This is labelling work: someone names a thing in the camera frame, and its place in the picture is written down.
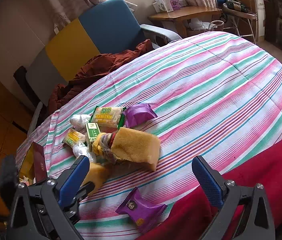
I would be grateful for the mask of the yellow sponge block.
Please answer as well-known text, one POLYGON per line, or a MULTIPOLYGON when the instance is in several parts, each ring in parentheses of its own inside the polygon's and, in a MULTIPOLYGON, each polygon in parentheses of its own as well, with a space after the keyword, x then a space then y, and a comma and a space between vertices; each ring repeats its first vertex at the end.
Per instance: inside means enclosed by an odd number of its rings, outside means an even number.
POLYGON ((86 175, 84 181, 82 182, 82 186, 87 184, 88 182, 93 182, 95 187, 92 192, 88 194, 88 196, 92 196, 94 193, 98 191, 102 187, 102 185, 108 180, 112 172, 111 165, 102 166, 99 163, 90 163, 89 172, 86 175))
POLYGON ((114 137, 111 152, 120 160, 138 163, 154 172, 158 164, 160 144, 156 135, 121 127, 114 137))

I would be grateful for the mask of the white plastic bag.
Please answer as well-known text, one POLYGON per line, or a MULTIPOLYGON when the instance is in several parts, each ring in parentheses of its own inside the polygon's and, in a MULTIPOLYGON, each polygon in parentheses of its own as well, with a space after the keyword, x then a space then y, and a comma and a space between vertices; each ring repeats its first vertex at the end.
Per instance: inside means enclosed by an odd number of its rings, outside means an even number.
POLYGON ((213 30, 217 25, 211 22, 203 22, 198 18, 192 18, 188 23, 191 30, 213 30))
POLYGON ((73 145, 72 150, 76 158, 84 155, 89 159, 90 162, 92 163, 97 162, 96 155, 93 152, 91 152, 89 148, 81 141, 73 145))

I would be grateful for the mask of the small yellow snack pack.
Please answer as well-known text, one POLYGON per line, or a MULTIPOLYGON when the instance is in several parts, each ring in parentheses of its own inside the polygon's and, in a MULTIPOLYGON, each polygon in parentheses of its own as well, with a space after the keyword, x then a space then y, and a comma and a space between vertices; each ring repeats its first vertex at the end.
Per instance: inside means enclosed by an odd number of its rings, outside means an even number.
POLYGON ((73 128, 70 128, 62 142, 73 148, 73 146, 77 145, 78 143, 84 143, 85 141, 86 137, 84 134, 76 131, 73 128))

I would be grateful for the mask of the yellow knitted sock roll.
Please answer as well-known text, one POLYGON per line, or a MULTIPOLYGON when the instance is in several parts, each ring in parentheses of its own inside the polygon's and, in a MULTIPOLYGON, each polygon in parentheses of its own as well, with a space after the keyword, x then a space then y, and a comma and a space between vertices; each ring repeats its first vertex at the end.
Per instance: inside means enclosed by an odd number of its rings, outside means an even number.
POLYGON ((116 132, 113 133, 99 133, 92 144, 92 152, 95 155, 101 156, 108 162, 115 164, 118 157, 115 153, 111 151, 111 146, 113 144, 116 132))

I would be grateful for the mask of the green white small carton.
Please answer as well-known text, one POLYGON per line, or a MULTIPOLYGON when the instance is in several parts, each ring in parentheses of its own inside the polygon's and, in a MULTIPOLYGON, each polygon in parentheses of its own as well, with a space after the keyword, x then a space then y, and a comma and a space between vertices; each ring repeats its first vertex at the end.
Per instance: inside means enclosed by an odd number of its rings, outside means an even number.
POLYGON ((92 145, 95 142, 97 136, 100 134, 100 129, 97 123, 87 122, 86 126, 86 144, 89 152, 92 152, 92 145))

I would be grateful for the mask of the white plastic bag ball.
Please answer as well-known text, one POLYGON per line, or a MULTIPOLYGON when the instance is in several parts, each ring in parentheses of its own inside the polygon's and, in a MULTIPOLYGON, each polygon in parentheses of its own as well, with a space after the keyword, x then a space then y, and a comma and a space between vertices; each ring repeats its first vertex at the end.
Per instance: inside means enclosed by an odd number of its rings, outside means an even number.
POLYGON ((74 114, 70 118, 70 124, 76 131, 85 128, 85 123, 89 122, 91 116, 89 114, 74 114))

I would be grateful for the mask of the purple snack pouch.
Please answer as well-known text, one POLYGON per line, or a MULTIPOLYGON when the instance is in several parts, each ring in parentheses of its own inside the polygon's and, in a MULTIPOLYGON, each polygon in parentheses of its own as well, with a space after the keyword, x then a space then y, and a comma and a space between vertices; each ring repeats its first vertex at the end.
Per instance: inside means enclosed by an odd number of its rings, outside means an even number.
POLYGON ((134 187, 116 209, 116 213, 128 215, 134 221, 139 231, 145 234, 156 225, 157 220, 166 208, 166 204, 153 204, 144 200, 138 187, 134 187))
POLYGON ((133 128, 158 117, 149 103, 139 103, 127 107, 123 114, 125 116, 125 127, 127 128, 133 128))

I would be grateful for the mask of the large Weidan cracker pack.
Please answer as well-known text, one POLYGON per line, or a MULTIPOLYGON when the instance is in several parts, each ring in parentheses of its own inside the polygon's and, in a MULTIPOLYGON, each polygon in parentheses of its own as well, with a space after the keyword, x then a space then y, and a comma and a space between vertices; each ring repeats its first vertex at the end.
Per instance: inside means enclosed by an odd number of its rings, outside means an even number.
POLYGON ((120 129, 125 124, 126 107, 99 107, 96 106, 89 123, 96 123, 99 127, 120 129))

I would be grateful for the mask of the pink small toy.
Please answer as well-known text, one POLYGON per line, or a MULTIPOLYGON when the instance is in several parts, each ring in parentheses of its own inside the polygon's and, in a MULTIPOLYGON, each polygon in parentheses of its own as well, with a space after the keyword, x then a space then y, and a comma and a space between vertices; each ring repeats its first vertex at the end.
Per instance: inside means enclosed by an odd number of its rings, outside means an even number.
POLYGON ((26 176, 23 176, 23 178, 20 178, 20 183, 24 183, 25 185, 29 186, 30 185, 29 178, 26 176))

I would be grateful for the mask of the red gold gift box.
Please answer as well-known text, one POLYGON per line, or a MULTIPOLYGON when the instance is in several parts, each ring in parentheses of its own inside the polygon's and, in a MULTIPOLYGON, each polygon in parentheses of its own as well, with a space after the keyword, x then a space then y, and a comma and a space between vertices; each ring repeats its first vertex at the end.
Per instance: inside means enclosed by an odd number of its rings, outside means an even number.
POLYGON ((44 148, 36 142, 32 142, 22 161, 19 170, 19 180, 26 176, 29 178, 30 185, 42 181, 48 177, 44 158, 44 148))

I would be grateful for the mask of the red blanket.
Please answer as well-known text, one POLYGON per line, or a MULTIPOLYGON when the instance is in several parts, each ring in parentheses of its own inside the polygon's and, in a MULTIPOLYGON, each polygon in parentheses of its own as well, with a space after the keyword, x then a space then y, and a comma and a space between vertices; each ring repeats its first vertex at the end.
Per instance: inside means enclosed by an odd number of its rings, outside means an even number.
MULTIPOLYGON (((265 187, 278 228, 282 223, 282 140, 223 175, 242 186, 265 187)), ((140 239, 199 239, 216 215, 201 187, 178 200, 169 217, 140 239)))

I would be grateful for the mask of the striped bed quilt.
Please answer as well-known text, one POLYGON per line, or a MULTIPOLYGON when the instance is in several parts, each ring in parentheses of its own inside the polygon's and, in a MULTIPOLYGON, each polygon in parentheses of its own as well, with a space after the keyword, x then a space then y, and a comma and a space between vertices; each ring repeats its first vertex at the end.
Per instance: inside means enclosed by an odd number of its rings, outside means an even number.
POLYGON ((76 228, 84 239, 136 239, 140 233, 116 213, 137 187, 152 203, 168 207, 198 182, 191 161, 201 155, 225 173, 282 139, 282 64, 255 44, 225 32, 207 32, 153 50, 98 80, 50 115, 17 150, 21 164, 32 142, 44 149, 50 177, 75 158, 63 138, 74 114, 97 106, 148 103, 157 118, 138 127, 159 137, 157 169, 119 166, 79 206, 76 228))

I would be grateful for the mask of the rust red jacket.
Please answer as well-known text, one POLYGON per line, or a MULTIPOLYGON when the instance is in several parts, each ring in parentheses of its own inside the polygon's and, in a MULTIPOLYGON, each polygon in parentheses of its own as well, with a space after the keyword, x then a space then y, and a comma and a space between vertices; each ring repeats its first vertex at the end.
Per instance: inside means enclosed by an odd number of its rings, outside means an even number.
POLYGON ((54 87, 48 101, 46 115, 53 114, 93 83, 152 50, 151 40, 146 39, 138 44, 135 50, 127 49, 121 53, 99 54, 93 57, 80 68, 68 85, 59 83, 54 87))

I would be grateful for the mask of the white plastic bag under table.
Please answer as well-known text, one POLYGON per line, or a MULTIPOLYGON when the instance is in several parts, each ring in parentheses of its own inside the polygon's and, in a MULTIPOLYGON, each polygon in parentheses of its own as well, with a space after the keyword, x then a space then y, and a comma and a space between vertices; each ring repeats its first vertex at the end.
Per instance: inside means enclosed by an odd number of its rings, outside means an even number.
POLYGON ((211 22, 203 22, 198 18, 192 18, 188 23, 191 30, 213 30, 217 25, 211 22))

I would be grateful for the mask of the wooden side table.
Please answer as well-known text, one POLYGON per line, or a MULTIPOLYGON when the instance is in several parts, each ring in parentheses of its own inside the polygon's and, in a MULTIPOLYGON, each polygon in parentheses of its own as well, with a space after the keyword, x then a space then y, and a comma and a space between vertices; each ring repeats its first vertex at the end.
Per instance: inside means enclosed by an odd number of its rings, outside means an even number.
POLYGON ((182 38, 187 37, 187 28, 184 21, 198 18, 200 16, 213 16, 221 14, 221 9, 188 6, 172 12, 159 12, 151 15, 148 19, 154 24, 158 25, 159 22, 172 22, 176 28, 178 35, 182 38))

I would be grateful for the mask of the white boxes on table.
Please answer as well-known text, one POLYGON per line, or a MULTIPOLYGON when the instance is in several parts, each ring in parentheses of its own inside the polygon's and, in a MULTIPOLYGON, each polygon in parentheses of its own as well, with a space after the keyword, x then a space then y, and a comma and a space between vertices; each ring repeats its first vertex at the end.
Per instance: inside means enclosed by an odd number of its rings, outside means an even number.
POLYGON ((170 0, 155 0, 155 2, 160 11, 163 11, 163 12, 172 12, 173 11, 170 0))

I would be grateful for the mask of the pink box on table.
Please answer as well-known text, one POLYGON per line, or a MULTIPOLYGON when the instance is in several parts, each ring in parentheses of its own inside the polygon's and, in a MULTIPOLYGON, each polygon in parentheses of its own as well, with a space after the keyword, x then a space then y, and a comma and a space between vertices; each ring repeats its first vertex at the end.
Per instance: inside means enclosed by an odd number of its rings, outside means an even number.
POLYGON ((186 0, 169 0, 173 11, 187 6, 186 0))

